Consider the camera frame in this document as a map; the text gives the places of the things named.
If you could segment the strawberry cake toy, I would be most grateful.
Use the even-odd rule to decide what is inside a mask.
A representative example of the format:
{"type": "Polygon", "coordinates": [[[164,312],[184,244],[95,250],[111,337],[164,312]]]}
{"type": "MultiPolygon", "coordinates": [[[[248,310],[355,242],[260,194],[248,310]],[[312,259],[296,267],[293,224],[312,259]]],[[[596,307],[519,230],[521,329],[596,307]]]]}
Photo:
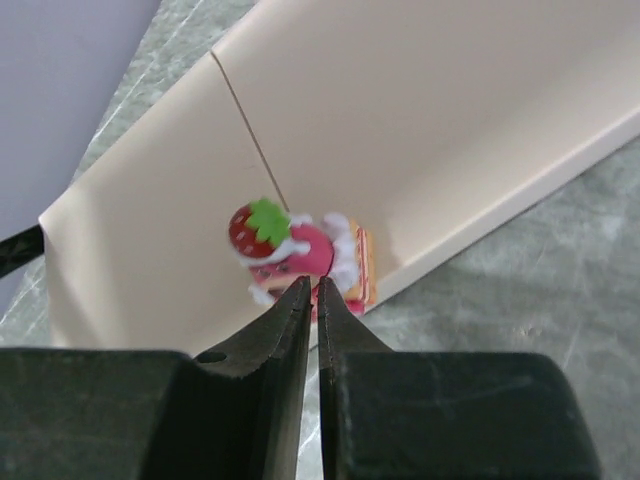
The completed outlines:
{"type": "Polygon", "coordinates": [[[331,278],[356,316],[377,302],[373,236],[343,214],[328,213],[316,224],[261,198],[232,215],[227,238],[252,277],[249,293],[259,305],[274,304],[300,276],[310,279],[313,299],[319,280],[331,278]]]}

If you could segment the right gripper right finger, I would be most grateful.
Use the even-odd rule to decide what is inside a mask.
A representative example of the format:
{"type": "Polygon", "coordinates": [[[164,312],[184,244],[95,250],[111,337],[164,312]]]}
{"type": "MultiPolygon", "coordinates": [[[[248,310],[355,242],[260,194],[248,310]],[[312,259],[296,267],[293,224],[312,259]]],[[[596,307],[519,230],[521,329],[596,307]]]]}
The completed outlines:
{"type": "Polygon", "coordinates": [[[328,479],[598,479],[575,393],[549,357],[401,352],[323,278],[318,290],[328,479]]]}

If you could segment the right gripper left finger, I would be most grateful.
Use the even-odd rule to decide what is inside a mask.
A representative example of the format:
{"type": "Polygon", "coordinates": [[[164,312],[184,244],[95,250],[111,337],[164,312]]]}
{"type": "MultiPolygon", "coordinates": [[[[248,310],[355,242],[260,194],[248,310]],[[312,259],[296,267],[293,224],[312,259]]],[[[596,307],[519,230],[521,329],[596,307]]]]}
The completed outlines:
{"type": "Polygon", "coordinates": [[[291,479],[311,286],[197,356],[5,348],[5,479],[291,479]]]}

